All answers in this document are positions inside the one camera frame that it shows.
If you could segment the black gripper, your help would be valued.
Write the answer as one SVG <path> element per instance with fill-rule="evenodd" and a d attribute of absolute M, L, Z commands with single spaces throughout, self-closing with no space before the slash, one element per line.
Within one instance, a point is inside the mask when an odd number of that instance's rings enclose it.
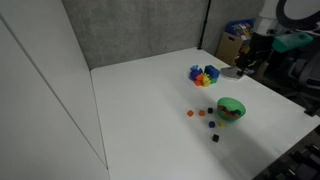
<path fill-rule="evenodd" d="M 271 49 L 273 41 L 273 36 L 261 35 L 254 32 L 249 42 L 249 51 L 241 56 L 236 64 L 239 71 L 244 72 L 246 69 L 254 66 Z"/>

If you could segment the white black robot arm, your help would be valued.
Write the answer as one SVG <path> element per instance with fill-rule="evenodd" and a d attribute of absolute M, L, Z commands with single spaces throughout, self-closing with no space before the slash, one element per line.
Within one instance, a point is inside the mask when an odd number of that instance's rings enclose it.
<path fill-rule="evenodd" d="M 236 64 L 240 72 L 256 62 L 258 52 L 268 51 L 274 41 L 271 30 L 282 26 L 291 30 L 314 33 L 319 29 L 320 0 L 265 0 L 253 28 L 250 50 Z"/>

